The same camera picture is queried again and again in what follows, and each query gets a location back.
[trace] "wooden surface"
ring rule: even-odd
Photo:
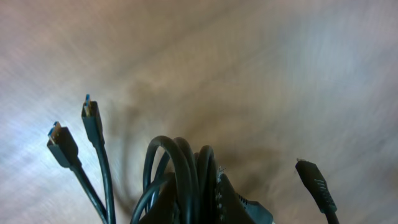
[[[46,148],[68,126],[103,199],[80,118],[99,103],[118,223],[160,134],[215,149],[276,223],[326,223],[295,171],[318,164],[340,223],[398,223],[398,2],[0,2],[0,223],[99,223]]]

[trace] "usb connector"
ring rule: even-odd
[[[54,155],[58,163],[64,168],[71,166],[80,166],[78,158],[78,147],[73,140],[67,127],[61,127],[56,121],[49,132],[49,141],[47,147]]]
[[[104,182],[106,218],[108,224],[114,224],[116,223],[116,216],[114,211],[112,177],[104,146],[105,141],[102,132],[100,110],[98,109],[97,102],[91,101],[89,94],[86,95],[85,102],[83,103],[81,118],[85,125],[88,140],[93,144],[98,155],[98,162]]]
[[[304,186],[315,199],[318,208],[326,215],[328,223],[338,223],[335,214],[337,211],[335,201],[332,199],[326,180],[317,165],[303,159],[297,159],[296,169]]]
[[[81,118],[87,132],[88,140],[93,143],[94,147],[104,144],[104,136],[102,132],[102,122],[97,102],[91,101],[90,95],[86,95],[81,110]]]

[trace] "cable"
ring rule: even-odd
[[[141,216],[142,211],[144,211],[144,207],[147,205],[147,202],[152,197],[152,194],[160,188],[164,183],[172,180],[174,178],[174,173],[165,174],[162,177],[154,180],[150,186],[146,189],[146,191],[141,195],[134,212],[132,213],[130,224],[138,224],[139,218]]]
[[[142,181],[144,192],[150,184],[150,173],[152,171],[155,153],[159,146],[163,147],[165,149],[165,152],[169,154],[175,168],[175,179],[177,183],[177,201],[182,211],[181,221],[182,223],[196,223],[197,220],[193,220],[192,217],[192,183],[190,181],[183,181],[191,180],[188,162],[177,144],[168,137],[157,136],[148,145]]]
[[[200,194],[199,194],[199,186],[198,186],[198,175],[197,175],[197,167],[195,162],[195,157],[193,156],[191,147],[187,140],[184,138],[178,137],[174,139],[175,143],[179,146],[182,153],[185,156],[185,159],[188,162],[188,166],[190,169],[191,176],[191,185],[192,185],[192,208],[193,208],[193,219],[199,220],[200,213]]]
[[[109,224],[115,224],[116,214],[114,211],[112,177],[104,146],[105,141],[102,130],[100,110],[98,109],[97,102],[91,101],[89,94],[86,95],[86,100],[81,109],[81,119],[85,125],[88,140],[95,148],[98,156],[99,166],[101,167],[105,192],[106,218]]]
[[[76,175],[76,178],[79,180],[81,187],[85,190],[89,200],[93,204],[95,210],[98,212],[99,217],[101,218],[103,223],[108,223],[106,219],[106,210],[104,205],[102,204],[100,198],[95,192],[92,184],[87,178],[87,175],[81,166],[71,166],[70,170]]]
[[[106,155],[105,147],[103,144],[96,146],[95,149],[98,155],[99,166],[101,167],[101,174],[105,192],[107,221],[109,224],[115,224],[116,214],[114,211],[113,187],[108,157]]]
[[[328,220],[329,224],[339,224],[339,221],[337,219],[335,212],[325,212],[325,215],[326,215],[326,219]]]
[[[169,160],[170,160],[170,156],[167,154],[167,152],[164,152],[162,158],[160,159],[159,165],[157,166],[155,179],[158,179],[159,177],[161,177],[163,175],[164,171],[166,170],[167,163],[169,163]],[[154,192],[154,194],[150,200],[149,208],[146,207],[145,208],[146,210],[147,209],[149,210],[155,204],[155,201],[157,200],[158,196],[159,196],[159,189],[157,189]]]
[[[192,186],[192,204],[190,207],[193,208],[192,213],[192,221],[190,223],[203,223],[209,220],[210,217],[213,217],[215,211],[213,209],[215,206],[213,205],[215,202],[215,195],[211,189],[215,188],[216,185],[216,162],[214,160],[213,149],[210,146],[203,146],[199,153],[192,154],[192,150],[189,146],[189,143],[184,138],[175,138],[171,140],[164,136],[158,136],[151,141],[149,144],[146,157],[146,163],[144,165],[144,178],[143,178],[143,188],[144,193],[148,190],[148,183],[150,180],[150,167],[152,167],[153,158],[155,150],[158,146],[162,146],[165,149],[165,153],[160,159],[158,168],[156,170],[156,175],[154,181],[160,178],[164,170],[167,166],[167,163],[170,159],[168,151],[180,151],[184,158],[176,159],[172,156],[172,161],[181,162],[186,161],[188,165],[187,171],[189,171],[190,175],[186,175],[186,177],[182,177],[179,179],[176,176],[177,183],[183,182],[184,185],[190,184]],[[178,166],[175,166],[176,172],[180,170]],[[156,203],[156,200],[159,196],[159,189],[155,189],[152,197],[147,200],[140,200],[140,203],[146,203],[147,206],[144,206],[146,212],[148,212],[152,206]]]
[[[101,217],[102,222],[108,223],[104,205],[88,180],[85,171],[81,168],[81,162],[78,158],[79,150],[69,129],[67,127],[61,127],[61,124],[56,121],[48,136],[49,141],[47,143],[47,147],[53,154],[54,158],[62,167],[69,168],[73,173],[75,173],[88,198],[91,200],[93,206]]]

